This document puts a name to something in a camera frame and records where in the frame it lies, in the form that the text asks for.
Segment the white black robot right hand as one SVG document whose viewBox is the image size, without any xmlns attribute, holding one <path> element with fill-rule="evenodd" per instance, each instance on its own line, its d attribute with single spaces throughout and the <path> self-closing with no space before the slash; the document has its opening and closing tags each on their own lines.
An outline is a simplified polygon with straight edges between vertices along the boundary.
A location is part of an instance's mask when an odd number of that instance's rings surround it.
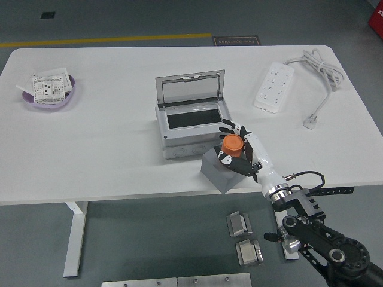
<svg viewBox="0 0 383 287">
<path fill-rule="evenodd" d="M 252 177 L 262 186 L 262 194 L 267 199 L 277 191 L 287 190 L 286 179 L 275 171 L 272 161 L 257 135 L 246 130 L 243 125 L 230 120 L 224 119 L 223 123 L 227 127 L 220 127 L 221 132 L 225 135 L 238 135 L 244 141 L 242 152 L 245 154 L 245 158 L 233 157 L 219 146 L 215 146 L 214 150 L 219 162 L 231 171 Z"/>
</svg>

